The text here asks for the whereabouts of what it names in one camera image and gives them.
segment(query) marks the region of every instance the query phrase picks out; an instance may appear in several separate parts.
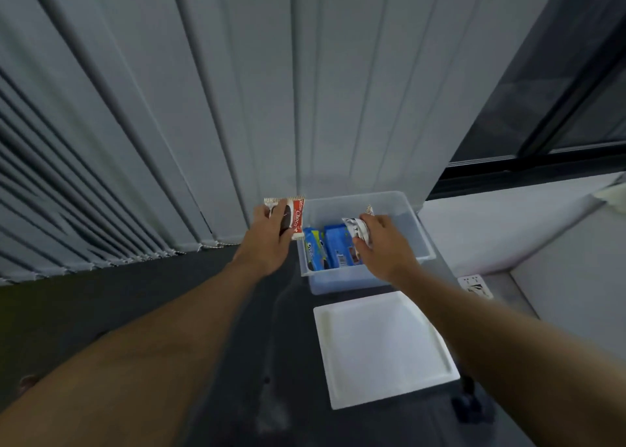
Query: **clear plastic storage box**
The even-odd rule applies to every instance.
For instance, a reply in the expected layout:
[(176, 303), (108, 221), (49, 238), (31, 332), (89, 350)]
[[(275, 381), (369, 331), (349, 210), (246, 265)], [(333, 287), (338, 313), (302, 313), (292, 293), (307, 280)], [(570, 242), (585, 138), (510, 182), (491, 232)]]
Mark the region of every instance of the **clear plastic storage box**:
[[(434, 259), (435, 254), (422, 225), (401, 191), (348, 195), (345, 197), (316, 198), (306, 200), (302, 227), (323, 230), (324, 226), (341, 224), (341, 218), (355, 218), (372, 205), (377, 215), (389, 215), (395, 226), (407, 239), (418, 261)], [(300, 271), (303, 277), (309, 277), (311, 292), (320, 295), (329, 292), (349, 291), (387, 285), (364, 265), (340, 267), (313, 271), (307, 264), (304, 241), (298, 241)]]

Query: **black window frame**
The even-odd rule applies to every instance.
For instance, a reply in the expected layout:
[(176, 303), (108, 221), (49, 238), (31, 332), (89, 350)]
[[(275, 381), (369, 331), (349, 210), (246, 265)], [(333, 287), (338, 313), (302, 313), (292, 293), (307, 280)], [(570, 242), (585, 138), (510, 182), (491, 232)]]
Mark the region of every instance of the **black window frame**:
[(451, 162), (427, 200), (625, 171), (626, 142), (554, 150), (566, 134), (567, 124), (575, 121), (624, 69), (626, 17), (538, 123), (516, 156)]

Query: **blue and green snack package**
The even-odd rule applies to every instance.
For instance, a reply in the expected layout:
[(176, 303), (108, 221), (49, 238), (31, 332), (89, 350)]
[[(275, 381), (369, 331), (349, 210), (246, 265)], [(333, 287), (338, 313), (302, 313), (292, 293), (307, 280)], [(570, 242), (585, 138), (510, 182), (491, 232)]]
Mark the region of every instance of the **blue and green snack package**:
[(331, 264), (324, 249), (324, 233), (314, 228), (305, 228), (302, 231), (304, 232), (304, 245), (307, 249), (307, 265), (309, 269), (330, 269)]
[(326, 235), (326, 253), (328, 253), (328, 258), (331, 261), (331, 267), (363, 264), (346, 225), (326, 226), (324, 232)]

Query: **barcode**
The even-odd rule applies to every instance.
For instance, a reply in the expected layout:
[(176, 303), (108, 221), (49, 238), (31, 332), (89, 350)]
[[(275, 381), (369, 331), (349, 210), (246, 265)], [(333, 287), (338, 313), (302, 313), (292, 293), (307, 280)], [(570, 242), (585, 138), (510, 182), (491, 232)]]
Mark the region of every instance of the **barcode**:
[(348, 265), (348, 262), (346, 261), (346, 256), (341, 254), (339, 251), (335, 251), (335, 253), (337, 253), (337, 261), (339, 261), (339, 267)]

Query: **hand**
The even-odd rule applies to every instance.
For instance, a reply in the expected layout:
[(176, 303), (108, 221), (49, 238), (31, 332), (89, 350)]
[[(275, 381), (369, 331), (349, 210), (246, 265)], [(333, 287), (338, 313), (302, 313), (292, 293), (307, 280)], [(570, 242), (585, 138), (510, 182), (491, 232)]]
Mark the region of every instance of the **hand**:
[(353, 238), (352, 241), (372, 274), (393, 284), (395, 276), (406, 271), (420, 270), (411, 246), (393, 225), (391, 218), (368, 214), (359, 218), (369, 229), (372, 249), (360, 238)]
[(279, 235), (280, 221), (286, 205), (287, 200), (283, 198), (274, 207), (271, 216), (270, 209), (265, 205), (254, 208), (254, 219), (233, 257), (233, 262), (258, 270), (260, 277), (269, 276), (282, 265), (287, 258), (293, 234), (293, 229), (289, 228)]

